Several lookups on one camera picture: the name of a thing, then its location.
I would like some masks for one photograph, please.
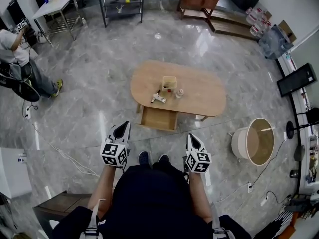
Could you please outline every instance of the black metal table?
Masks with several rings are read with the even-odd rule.
[[[141,23],[143,21],[143,3],[144,0],[131,1],[130,3],[125,3],[125,0],[115,0],[113,2],[106,3],[106,0],[99,0],[102,19],[104,26],[106,27],[107,18],[119,18],[123,16],[129,16],[134,14],[141,14]]]

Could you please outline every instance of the sneaker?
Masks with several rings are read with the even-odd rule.
[[[163,154],[162,156],[159,157],[158,162],[169,162],[169,156],[166,154]]]
[[[55,97],[55,98],[59,95],[60,90],[61,90],[61,88],[62,88],[62,86],[63,86],[63,81],[62,81],[62,79],[58,79],[58,80],[56,81],[56,85],[58,86],[58,91],[57,91],[56,93],[52,94],[52,96]]]
[[[150,163],[150,155],[147,151],[142,151],[140,154],[139,154],[139,164],[140,165],[145,165],[145,164],[148,164],[151,166],[151,163]]]

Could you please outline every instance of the oval wooden table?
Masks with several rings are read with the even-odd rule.
[[[173,92],[161,91],[166,103],[151,103],[153,94],[161,89],[163,76],[176,76],[177,89],[183,89],[184,95],[178,99]],[[137,112],[144,106],[141,125],[167,131],[176,130],[178,112],[202,115],[204,121],[221,114],[226,106],[224,85],[214,73],[154,60],[135,69],[131,93],[138,103]]]

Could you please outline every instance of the round black base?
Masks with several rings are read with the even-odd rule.
[[[294,137],[294,125],[291,121],[287,122],[286,125],[287,138],[290,140]]]

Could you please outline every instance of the gray pants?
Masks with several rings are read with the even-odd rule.
[[[42,70],[32,58],[30,58],[29,63],[21,67],[22,78],[27,78],[31,72],[32,74],[29,79],[31,80],[32,86],[41,96],[48,98],[58,91],[56,83],[43,74]]]

